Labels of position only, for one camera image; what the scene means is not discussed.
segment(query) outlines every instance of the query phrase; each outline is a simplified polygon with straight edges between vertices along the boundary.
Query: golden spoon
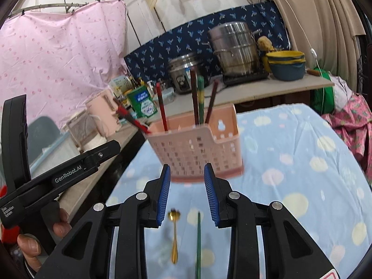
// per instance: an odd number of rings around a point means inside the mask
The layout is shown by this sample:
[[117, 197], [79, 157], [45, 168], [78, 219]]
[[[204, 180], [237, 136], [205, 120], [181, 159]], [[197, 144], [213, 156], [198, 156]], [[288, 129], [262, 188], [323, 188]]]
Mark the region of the golden spoon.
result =
[[173, 264], [176, 264], [178, 261], [176, 222], [180, 219], [180, 217], [181, 217], [180, 211], [171, 209], [170, 212], [168, 212], [168, 219], [173, 222], [173, 226], [174, 226], [174, 238], [173, 238], [173, 247], [172, 247], [172, 263]]

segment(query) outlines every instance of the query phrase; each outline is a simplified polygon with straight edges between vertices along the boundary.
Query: red chopstick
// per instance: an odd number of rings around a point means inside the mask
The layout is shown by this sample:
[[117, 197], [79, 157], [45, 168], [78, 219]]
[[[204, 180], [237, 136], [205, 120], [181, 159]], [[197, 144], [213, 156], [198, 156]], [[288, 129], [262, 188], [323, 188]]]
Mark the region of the red chopstick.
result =
[[165, 116], [165, 110], [164, 110], [163, 96], [161, 94], [161, 88], [160, 88], [159, 82], [156, 83], [156, 94], [158, 95], [158, 101], [159, 101], [159, 107], [160, 107], [161, 119], [163, 121], [164, 131], [168, 131], [167, 118]]
[[212, 108], [213, 108], [213, 104], [214, 104], [214, 99], [215, 99], [215, 97], [216, 97], [216, 93], [217, 93], [217, 87], [218, 87], [218, 80], [215, 80], [214, 83], [213, 83], [213, 89], [212, 89], [211, 100], [210, 100], [210, 102], [209, 102], [209, 106], [208, 106], [207, 117], [206, 117], [206, 119], [205, 119], [205, 123], [206, 123], [206, 124], [209, 123], [209, 119], [211, 118]]
[[151, 134], [151, 132], [148, 130], [148, 128], [146, 126], [142, 125], [136, 119], [134, 119], [133, 116], [131, 116], [131, 114], [121, 105], [121, 103], [116, 98], [114, 98], [113, 100], [118, 105], [118, 110], [116, 111], [116, 113], [123, 116], [129, 123], [136, 126], [143, 133]]
[[196, 88], [196, 72], [195, 70], [190, 70], [191, 79], [191, 93], [192, 93], [192, 104], [194, 107], [194, 118], [195, 125], [199, 124], [199, 111], [198, 111], [198, 89]]

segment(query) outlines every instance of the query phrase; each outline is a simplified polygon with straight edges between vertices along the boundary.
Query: metal bolt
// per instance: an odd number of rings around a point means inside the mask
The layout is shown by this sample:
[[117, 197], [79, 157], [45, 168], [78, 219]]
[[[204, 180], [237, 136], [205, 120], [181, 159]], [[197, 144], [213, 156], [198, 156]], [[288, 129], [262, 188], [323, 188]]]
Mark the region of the metal bolt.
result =
[[104, 207], [105, 207], [105, 206], [103, 205], [103, 203], [100, 203], [100, 202], [99, 202], [99, 203], [96, 203], [96, 204], [93, 206], [93, 210], [99, 212], [99, 211], [102, 211]]
[[230, 192], [229, 197], [231, 199], [239, 199], [240, 194], [238, 192]]
[[147, 194], [144, 193], [144, 192], [138, 193], [138, 194], [136, 195], [136, 198], [137, 198], [138, 200], [144, 200], [144, 199], [146, 199], [146, 197], [147, 197]]
[[281, 210], [283, 208], [283, 205], [279, 201], [274, 201], [273, 208], [276, 210]]

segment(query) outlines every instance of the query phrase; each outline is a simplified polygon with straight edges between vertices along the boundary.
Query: green bag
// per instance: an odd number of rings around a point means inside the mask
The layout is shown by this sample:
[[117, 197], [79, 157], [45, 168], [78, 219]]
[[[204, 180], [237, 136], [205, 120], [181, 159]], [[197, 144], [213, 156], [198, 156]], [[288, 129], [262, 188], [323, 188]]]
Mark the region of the green bag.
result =
[[[331, 80], [328, 72], [324, 70], [320, 70], [320, 72], [323, 78]], [[319, 115], [332, 113], [335, 107], [333, 87], [314, 90], [310, 105]]]

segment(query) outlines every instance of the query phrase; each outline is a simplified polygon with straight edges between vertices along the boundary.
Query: navy blue fabric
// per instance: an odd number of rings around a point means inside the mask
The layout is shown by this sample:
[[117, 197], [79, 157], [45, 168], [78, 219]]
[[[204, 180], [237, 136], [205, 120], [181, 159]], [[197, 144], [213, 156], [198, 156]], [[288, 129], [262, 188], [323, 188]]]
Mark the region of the navy blue fabric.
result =
[[221, 74], [218, 59], [212, 49], [202, 43], [208, 42], [207, 32], [213, 27], [232, 21], [245, 21], [249, 29], [262, 29], [261, 36], [267, 36], [274, 47], [289, 48], [286, 29], [278, 8], [272, 1], [230, 8], [218, 13], [182, 24], [124, 57], [125, 62], [135, 77], [144, 81], [166, 80], [169, 78], [168, 61], [190, 52], [197, 52], [204, 60], [208, 76]]

